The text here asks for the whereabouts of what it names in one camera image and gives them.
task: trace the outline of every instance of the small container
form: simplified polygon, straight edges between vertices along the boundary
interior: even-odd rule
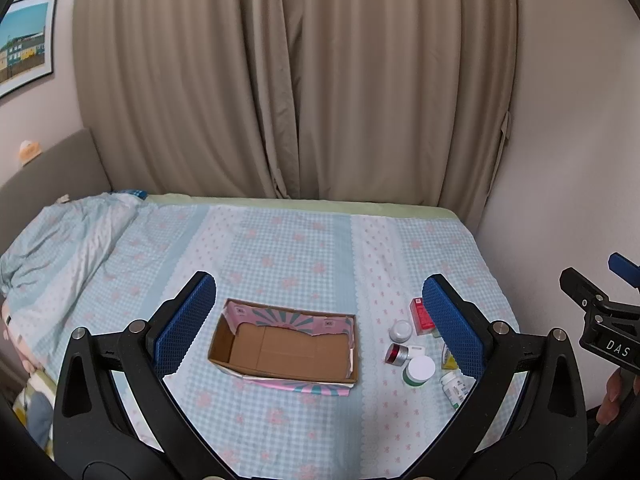
[[[440,379],[442,389],[444,390],[447,399],[451,405],[458,409],[460,404],[466,399],[469,394],[469,390],[466,387],[465,381],[457,370],[444,374]]]
[[[427,349],[424,346],[411,345],[404,346],[398,343],[391,343],[386,351],[385,363],[395,366],[402,366],[409,359],[424,355]]]
[[[446,344],[442,347],[442,369],[443,370],[458,369],[458,363],[454,359],[453,354],[451,353],[451,350],[449,350],[449,347]]]
[[[411,323],[405,319],[399,319],[389,329],[389,337],[394,343],[404,343],[409,341],[411,334],[414,332]]]
[[[411,311],[411,317],[414,318],[415,335],[428,334],[436,328],[422,303],[422,298],[413,298],[409,304],[409,310]]]
[[[422,386],[436,372],[436,364],[427,355],[418,355],[409,361],[402,372],[404,382],[409,386]]]

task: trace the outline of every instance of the hand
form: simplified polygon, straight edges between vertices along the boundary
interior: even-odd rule
[[[602,400],[602,405],[596,415],[599,424],[609,424],[614,421],[620,412],[620,393],[622,391],[622,377],[618,368],[607,381],[607,395]],[[640,376],[634,380],[634,393],[640,392]]]

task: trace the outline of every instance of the gray headboard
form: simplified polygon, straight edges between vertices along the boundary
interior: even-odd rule
[[[68,194],[71,200],[111,191],[94,139],[80,130],[49,148],[0,187],[0,254],[41,209]]]

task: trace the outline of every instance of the picture frame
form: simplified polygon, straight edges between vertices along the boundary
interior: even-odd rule
[[[0,100],[53,74],[57,0],[15,0],[0,22]]]

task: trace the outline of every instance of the metal screw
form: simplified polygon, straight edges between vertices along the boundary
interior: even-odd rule
[[[504,335],[504,334],[509,333],[509,325],[507,325],[503,321],[496,321],[493,324],[493,329],[494,329],[494,332],[497,333],[497,334]]]
[[[141,319],[137,319],[129,323],[129,332],[133,332],[137,334],[138,332],[142,332],[145,329],[146,323]]]
[[[555,328],[552,334],[558,341],[564,341],[566,339],[566,332],[561,328]]]
[[[73,339],[82,339],[84,337],[84,334],[86,334],[86,329],[84,328],[84,326],[79,326],[71,333],[71,337]]]

